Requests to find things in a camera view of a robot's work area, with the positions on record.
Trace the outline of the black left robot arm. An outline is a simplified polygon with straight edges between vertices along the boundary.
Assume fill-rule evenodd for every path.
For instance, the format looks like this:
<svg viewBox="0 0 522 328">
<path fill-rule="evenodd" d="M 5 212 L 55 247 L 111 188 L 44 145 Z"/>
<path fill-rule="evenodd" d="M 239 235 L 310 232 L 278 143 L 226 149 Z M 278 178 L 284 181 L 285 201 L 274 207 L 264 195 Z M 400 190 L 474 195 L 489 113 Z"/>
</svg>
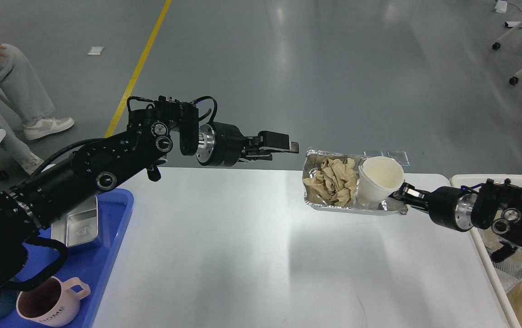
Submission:
<svg viewBox="0 0 522 328">
<path fill-rule="evenodd" d="M 196 155 L 201 166 L 230 167 L 237 162 L 272 160 L 276 152 L 297 154 L 299 144 L 286 133 L 261 131 L 244 136 L 237 126 L 215 121 L 218 103 L 199 115 L 197 104 L 159 96 L 130 96 L 126 131 L 107 138 L 82 140 L 53 154 L 28 179 L 0 193 L 0 299 L 5 290 L 30 291 L 57 273 L 68 250 L 40 231 L 92 196 L 109 192 L 142 170 L 159 181 L 159 164 L 172 151 L 170 133 L 179 133 L 184 156 Z"/>
</svg>

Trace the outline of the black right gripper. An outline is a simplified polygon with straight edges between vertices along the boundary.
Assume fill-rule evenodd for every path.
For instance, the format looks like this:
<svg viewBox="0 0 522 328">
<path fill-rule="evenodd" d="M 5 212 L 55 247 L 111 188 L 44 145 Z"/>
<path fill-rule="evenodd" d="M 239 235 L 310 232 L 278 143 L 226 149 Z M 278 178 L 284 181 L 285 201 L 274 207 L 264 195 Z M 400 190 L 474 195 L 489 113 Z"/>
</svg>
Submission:
<svg viewBox="0 0 522 328">
<path fill-rule="evenodd" d="M 394 192 L 394 199 L 422 212 L 438 226 L 467 232 L 473 228 L 471 214 L 477 195 L 457 188 L 438 188 L 433 192 L 416 189 L 404 182 Z"/>
</svg>

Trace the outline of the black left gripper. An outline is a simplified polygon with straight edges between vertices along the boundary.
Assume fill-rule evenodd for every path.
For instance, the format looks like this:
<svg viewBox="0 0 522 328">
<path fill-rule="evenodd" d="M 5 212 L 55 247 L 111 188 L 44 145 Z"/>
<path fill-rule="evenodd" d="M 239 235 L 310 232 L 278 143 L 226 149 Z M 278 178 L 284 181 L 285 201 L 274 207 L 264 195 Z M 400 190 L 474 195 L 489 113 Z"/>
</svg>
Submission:
<svg viewBox="0 0 522 328">
<path fill-rule="evenodd" d="M 299 143 L 286 133 L 261 131 L 245 137 L 237 126 L 219 122 L 199 128 L 196 158 L 201 166 L 230 167 L 236 163 L 272 160 L 274 153 L 299 153 Z"/>
</svg>

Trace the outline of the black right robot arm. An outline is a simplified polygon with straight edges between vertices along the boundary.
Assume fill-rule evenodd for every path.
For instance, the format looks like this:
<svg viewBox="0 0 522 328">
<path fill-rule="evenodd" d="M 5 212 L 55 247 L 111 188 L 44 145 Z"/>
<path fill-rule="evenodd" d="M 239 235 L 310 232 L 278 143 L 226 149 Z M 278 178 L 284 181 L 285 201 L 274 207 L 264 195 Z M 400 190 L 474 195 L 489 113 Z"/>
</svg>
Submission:
<svg viewBox="0 0 522 328">
<path fill-rule="evenodd" d="M 467 232 L 471 228 L 490 229 L 501 239 L 501 248 L 490 258 L 501 263 L 522 249 L 522 187 L 510 179 L 461 187 L 442 186 L 434 191 L 416 189 L 403 183 L 392 199 L 429 215 L 434 224 Z"/>
</svg>

